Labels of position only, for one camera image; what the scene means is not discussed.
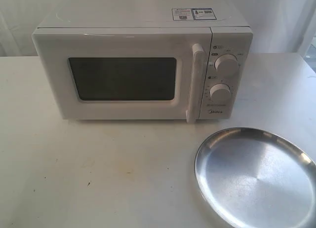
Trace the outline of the white microwave door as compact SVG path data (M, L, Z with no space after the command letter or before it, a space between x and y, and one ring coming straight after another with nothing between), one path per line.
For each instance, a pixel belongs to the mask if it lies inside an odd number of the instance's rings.
M65 119L199 118L209 28L38 28L32 38Z

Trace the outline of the white microwave oven body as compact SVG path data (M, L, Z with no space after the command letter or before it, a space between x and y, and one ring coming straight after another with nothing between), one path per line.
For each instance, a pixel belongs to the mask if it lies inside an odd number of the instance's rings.
M241 73L252 41L252 31L240 17L213 21L174 21L173 7L166 3L146 4L111 1L106 4L68 4L49 15L38 28L209 28L212 41L203 82L201 106L197 120L227 119L231 116ZM224 54L237 58L239 68L233 75L222 75L215 69L215 61ZM209 91L216 84L226 84L231 98L214 102Z

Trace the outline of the lower white control knob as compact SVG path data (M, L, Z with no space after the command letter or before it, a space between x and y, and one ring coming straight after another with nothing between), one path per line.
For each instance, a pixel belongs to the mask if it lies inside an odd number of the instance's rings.
M226 84L216 84L211 87L210 99L214 102L225 102L231 98L230 88Z

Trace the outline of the white control knob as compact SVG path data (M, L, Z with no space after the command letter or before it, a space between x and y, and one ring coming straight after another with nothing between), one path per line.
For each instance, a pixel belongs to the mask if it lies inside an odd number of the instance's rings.
M226 84L216 84L211 87L210 99L214 102L225 102L231 98L230 88Z
M224 54L215 61L215 69L222 75L233 75L239 68L237 58L232 54Z

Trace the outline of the upper white control knob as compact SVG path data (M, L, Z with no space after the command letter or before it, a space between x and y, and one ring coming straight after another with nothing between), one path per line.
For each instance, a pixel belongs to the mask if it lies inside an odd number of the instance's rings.
M215 69L222 75L233 75L239 68L237 58L232 54L224 54L215 61Z

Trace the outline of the blue white label sticker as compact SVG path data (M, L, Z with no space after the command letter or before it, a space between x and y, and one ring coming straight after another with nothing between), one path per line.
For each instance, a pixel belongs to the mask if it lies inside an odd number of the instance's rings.
M173 8L174 21L213 21L217 20L212 8Z

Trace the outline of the round stainless steel plate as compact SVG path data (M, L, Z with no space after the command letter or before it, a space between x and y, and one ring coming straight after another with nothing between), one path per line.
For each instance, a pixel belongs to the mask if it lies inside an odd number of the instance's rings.
M316 164L276 134L247 127L207 137L194 175L215 228L313 228Z

